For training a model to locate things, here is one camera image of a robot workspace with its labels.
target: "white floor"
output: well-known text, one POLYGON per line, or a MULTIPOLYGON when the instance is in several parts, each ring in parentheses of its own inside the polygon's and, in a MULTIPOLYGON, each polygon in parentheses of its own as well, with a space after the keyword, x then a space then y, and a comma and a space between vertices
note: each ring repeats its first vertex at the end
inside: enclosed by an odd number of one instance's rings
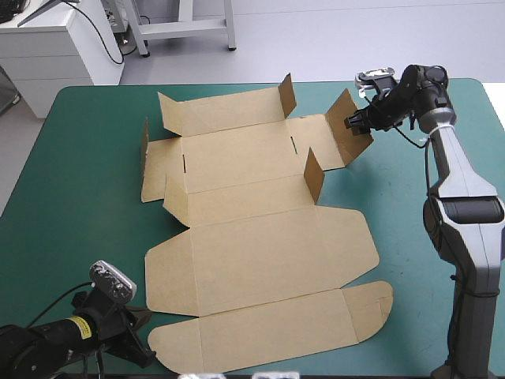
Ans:
MULTIPOLYGON (((152 22, 177 1, 137 0, 152 22)), ((222 0, 195 0, 217 17, 222 0)), ((348 81, 357 71, 440 64, 451 77, 505 83, 505 0, 234 0, 238 49, 225 36, 151 41, 126 57, 121 84, 348 81)), ((505 84, 486 89, 505 124, 505 84)), ((22 102, 0 116, 0 213, 42 125, 22 102)))

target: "metal frame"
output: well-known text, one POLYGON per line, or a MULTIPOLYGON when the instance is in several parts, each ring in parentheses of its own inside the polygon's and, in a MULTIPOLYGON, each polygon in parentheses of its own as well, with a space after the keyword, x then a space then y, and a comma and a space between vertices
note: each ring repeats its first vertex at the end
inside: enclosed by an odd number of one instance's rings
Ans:
POLYGON ((147 41, 150 39, 226 33, 228 35, 228 49, 234 51, 237 48, 232 0, 224 0, 225 18, 198 21, 193 20, 193 0, 179 0, 178 21, 159 24, 142 24, 135 0, 124 0, 124 5, 137 49, 139 54, 145 58, 150 55, 147 48, 147 41))

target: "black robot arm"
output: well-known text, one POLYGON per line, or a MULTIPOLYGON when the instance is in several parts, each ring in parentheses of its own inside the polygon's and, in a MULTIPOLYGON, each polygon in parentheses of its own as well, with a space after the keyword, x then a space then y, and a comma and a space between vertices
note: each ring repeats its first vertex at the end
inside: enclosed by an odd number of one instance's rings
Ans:
POLYGON ((151 316, 126 304, 137 286, 113 265, 96 262, 90 270, 92 290, 75 295, 69 318, 45 325, 0 328, 0 378, 46 379, 63 366, 106 352, 149 366, 155 352, 145 347, 137 330, 151 316))

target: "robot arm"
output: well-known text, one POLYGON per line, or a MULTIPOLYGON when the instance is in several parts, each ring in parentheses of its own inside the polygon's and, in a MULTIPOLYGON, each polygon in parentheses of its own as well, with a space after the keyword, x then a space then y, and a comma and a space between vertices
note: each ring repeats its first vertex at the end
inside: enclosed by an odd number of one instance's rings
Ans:
POLYGON ((357 75, 362 93, 375 89, 370 104, 346 124, 353 133, 389 130, 410 116, 429 135, 439 180, 428 188, 425 229, 441 259, 456 267, 449 358, 435 378, 488 378, 489 351, 505 258, 503 202, 496 188, 473 170, 455 135, 456 114, 440 66, 408 66, 399 82, 392 69, 357 75))
POLYGON ((73 316, 33 328, 0 328, 0 377, 46 379, 63 366, 102 351, 149 366, 155 352, 144 347, 137 330, 151 313, 127 307, 137 286, 105 261, 90 269, 93 289, 79 292, 72 301, 73 316))

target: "drawer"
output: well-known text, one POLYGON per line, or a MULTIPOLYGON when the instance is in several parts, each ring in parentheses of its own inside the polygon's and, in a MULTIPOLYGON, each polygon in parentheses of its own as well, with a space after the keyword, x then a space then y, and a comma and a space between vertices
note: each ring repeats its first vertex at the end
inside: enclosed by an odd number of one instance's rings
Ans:
POLYGON ((89 73, 78 56, 0 58, 0 66, 10 79, 71 79, 89 77, 89 73))
POLYGON ((0 58, 79 55, 67 31, 2 33, 0 58))
POLYGON ((73 85, 93 85, 89 78, 13 81, 35 116, 45 118, 60 90, 73 85))

